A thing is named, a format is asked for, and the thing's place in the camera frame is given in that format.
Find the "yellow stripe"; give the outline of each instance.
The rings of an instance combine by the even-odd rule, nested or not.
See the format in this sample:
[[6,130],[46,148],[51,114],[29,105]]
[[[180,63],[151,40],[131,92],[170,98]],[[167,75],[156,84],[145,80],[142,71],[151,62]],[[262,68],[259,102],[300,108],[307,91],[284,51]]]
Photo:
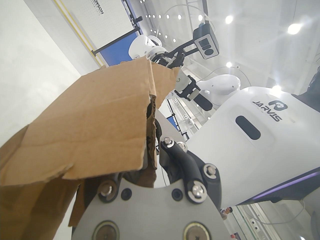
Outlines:
[[[63,11],[63,9],[61,8],[61,6],[56,2],[56,0],[53,0],[55,2],[55,4],[58,6],[58,8],[60,9],[60,11],[63,13],[63,15],[65,16],[65,18],[67,19],[67,21],[69,22],[69,24],[72,26],[73,30],[77,33],[78,37],[81,39],[81,41],[83,42],[83,44],[85,45],[85,47],[89,50],[90,53],[91,49],[87,46],[87,44],[85,43],[85,41],[83,40],[83,38],[81,37],[81,35],[79,34],[79,32],[75,29],[75,27],[73,26],[73,24],[71,23],[71,21],[68,19],[67,15],[65,14],[65,12]],[[67,13],[69,14],[69,16],[71,17],[71,19],[74,21],[74,23],[77,25],[76,21],[73,19],[73,17],[70,15],[69,11],[66,9],[65,5],[63,4],[63,2],[61,0],[59,0],[61,2],[61,4],[63,5],[63,7],[65,8],[65,10],[67,11]],[[84,38],[87,40],[88,44],[92,47],[92,45],[90,44],[90,42],[88,41],[88,39],[86,38],[86,36],[83,34],[83,32],[81,31],[81,29],[79,28],[79,31],[82,33],[82,35],[84,36]],[[96,60],[96,58],[94,58],[95,61],[98,63],[99,66],[102,66],[99,61]]]

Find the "perforated panel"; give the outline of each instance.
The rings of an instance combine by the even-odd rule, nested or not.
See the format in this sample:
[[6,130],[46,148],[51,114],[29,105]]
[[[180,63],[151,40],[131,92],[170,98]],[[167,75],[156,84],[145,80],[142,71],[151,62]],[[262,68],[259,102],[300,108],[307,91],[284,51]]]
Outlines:
[[96,48],[133,29],[121,0],[61,0]]

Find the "white robot body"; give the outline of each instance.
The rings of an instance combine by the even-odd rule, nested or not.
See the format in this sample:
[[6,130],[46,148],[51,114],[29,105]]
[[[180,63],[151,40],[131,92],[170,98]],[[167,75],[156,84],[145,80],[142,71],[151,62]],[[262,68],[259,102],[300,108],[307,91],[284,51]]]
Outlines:
[[206,81],[198,81],[200,93],[207,98],[215,109],[240,90],[240,79],[231,74],[222,74]]
[[187,142],[190,151],[218,168],[222,207],[266,196],[319,168],[320,114],[291,94],[249,87],[222,107]]
[[146,36],[144,34],[136,37],[130,47],[129,56],[132,59],[146,56],[148,59],[152,59],[156,54],[164,53],[166,49],[162,47],[160,39],[153,35]]

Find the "purple light strip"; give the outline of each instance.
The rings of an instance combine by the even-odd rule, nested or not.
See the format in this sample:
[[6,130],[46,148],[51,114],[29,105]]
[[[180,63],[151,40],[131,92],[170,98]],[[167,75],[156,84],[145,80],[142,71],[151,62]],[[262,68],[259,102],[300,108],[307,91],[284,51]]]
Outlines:
[[260,194],[260,195],[258,195],[258,196],[253,197],[252,199],[253,199],[253,200],[259,199],[259,198],[261,198],[261,197],[263,197],[263,196],[266,196],[266,195],[268,195],[268,194],[270,194],[270,193],[272,193],[272,192],[281,190],[281,189],[286,188],[286,187],[288,187],[288,186],[291,186],[291,185],[293,185],[293,184],[296,184],[296,183],[299,183],[299,182],[301,182],[301,181],[304,181],[304,180],[306,180],[306,179],[308,179],[308,178],[317,176],[317,175],[319,175],[319,174],[320,174],[320,171],[311,173],[311,174],[306,175],[306,176],[304,176],[304,177],[301,177],[301,178],[298,178],[298,179],[293,180],[293,181],[291,181],[291,182],[288,182],[288,183],[285,183],[285,184],[283,184],[283,185],[280,185],[279,187],[275,187],[275,188],[273,188],[273,189],[271,189],[271,190],[269,190],[269,191],[266,191],[265,193],[262,193],[262,194]]

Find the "blue panel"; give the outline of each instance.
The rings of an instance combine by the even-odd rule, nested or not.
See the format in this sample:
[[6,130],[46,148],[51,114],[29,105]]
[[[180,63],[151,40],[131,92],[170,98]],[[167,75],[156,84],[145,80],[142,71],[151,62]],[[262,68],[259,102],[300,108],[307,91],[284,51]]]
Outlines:
[[133,33],[100,52],[109,66],[118,65],[121,61],[132,60],[128,51],[132,41],[136,37],[137,34]]
[[177,127],[173,117],[168,118],[168,121],[178,130],[178,127]]

